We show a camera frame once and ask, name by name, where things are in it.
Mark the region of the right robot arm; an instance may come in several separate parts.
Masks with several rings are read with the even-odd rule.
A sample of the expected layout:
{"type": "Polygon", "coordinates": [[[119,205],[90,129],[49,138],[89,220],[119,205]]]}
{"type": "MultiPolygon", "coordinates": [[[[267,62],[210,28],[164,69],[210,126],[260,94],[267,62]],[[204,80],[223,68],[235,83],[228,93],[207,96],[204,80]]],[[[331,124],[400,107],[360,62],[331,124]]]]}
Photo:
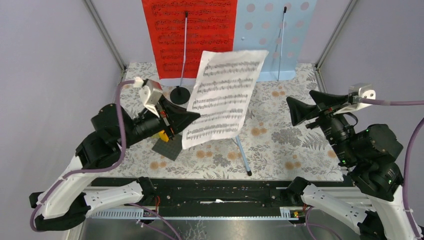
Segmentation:
{"type": "Polygon", "coordinates": [[[352,229],[362,240],[421,240],[418,225],[406,201],[407,170],[396,159],[403,150],[386,124],[372,124],[355,132],[346,116],[371,105],[391,106],[377,100],[373,90],[334,95],[312,90],[313,105],[293,97],[286,99],[291,122],[308,121],[308,129],[320,128],[335,152],[339,165],[351,168],[348,176],[369,200],[372,210],[364,210],[324,193],[310,181],[296,177],[288,186],[287,201],[315,207],[352,229]]]}

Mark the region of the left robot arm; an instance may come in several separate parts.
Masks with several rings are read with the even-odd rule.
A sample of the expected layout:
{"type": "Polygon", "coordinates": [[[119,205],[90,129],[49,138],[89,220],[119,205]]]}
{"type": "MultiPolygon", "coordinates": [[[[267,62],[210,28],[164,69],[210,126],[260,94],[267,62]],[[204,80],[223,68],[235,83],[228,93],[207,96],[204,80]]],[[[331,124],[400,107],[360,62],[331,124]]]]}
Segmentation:
{"type": "Polygon", "coordinates": [[[200,118],[199,113],[165,97],[155,107],[157,114],[144,108],[136,117],[130,117],[120,104],[113,103],[91,119],[94,131],[78,145],[64,173],[48,190],[30,194],[33,231],[65,231],[111,207],[137,202],[148,206],[154,202],[153,184],[147,177],[97,193],[86,193],[85,188],[120,165],[127,148],[160,132],[173,138],[200,118]]]}

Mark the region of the white sheet music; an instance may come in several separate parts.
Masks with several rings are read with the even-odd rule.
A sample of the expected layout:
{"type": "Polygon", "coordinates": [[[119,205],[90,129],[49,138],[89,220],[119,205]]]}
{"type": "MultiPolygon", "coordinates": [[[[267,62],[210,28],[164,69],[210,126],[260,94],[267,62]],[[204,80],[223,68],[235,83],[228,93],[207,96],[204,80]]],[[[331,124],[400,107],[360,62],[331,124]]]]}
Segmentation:
{"type": "Polygon", "coordinates": [[[260,76],[267,50],[203,51],[187,110],[200,118],[182,132],[184,150],[236,137],[260,76]]]}

